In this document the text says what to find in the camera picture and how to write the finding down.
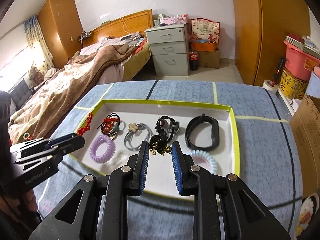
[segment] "light blue spiral hair tie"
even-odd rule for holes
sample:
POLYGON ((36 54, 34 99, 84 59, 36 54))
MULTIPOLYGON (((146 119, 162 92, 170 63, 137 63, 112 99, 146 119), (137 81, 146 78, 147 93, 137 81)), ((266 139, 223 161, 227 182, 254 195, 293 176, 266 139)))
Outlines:
POLYGON ((210 166, 210 173, 211 174, 218 173, 217 161, 208 152, 205 152, 203 150, 192 150, 191 152, 188 152, 186 154, 190 155, 191 157, 195 156, 195 157, 200 157, 200 158, 206 160, 210 166))

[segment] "drawer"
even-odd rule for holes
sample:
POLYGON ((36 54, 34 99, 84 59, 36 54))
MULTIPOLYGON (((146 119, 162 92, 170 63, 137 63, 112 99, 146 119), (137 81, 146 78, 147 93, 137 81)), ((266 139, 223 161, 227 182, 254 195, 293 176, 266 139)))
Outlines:
POLYGON ((151 32, 147 32, 146 34, 147 34, 149 44, 185 41, 183 28, 151 31, 151 32))
POLYGON ((153 56, 157 76, 188 76, 188 54, 166 54, 153 56))
POLYGON ((187 53, 186 43, 184 41, 150 44, 150 49, 152 55, 187 53))

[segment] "drawer handle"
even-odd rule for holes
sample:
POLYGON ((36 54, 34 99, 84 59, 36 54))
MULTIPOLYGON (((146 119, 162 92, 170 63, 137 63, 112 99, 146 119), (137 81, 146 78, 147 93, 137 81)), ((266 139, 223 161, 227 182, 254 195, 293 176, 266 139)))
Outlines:
POLYGON ((174 59, 173 60, 166 60, 166 63, 168 64, 168 62, 176 62, 174 59))

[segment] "window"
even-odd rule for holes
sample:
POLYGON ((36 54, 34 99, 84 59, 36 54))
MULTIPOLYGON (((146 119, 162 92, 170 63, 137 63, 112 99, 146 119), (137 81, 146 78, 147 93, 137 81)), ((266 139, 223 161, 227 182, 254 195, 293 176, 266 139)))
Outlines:
POLYGON ((0 90, 8 92, 14 84, 31 68, 34 57, 29 47, 19 52, 13 59, 0 67, 0 90))

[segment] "white filing cabinet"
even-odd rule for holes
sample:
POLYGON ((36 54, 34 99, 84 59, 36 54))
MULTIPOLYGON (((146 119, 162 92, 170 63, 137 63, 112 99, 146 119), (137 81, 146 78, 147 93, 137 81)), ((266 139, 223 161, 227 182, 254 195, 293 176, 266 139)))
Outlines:
POLYGON ((189 75, 187 24, 145 30, 157 76, 189 75))

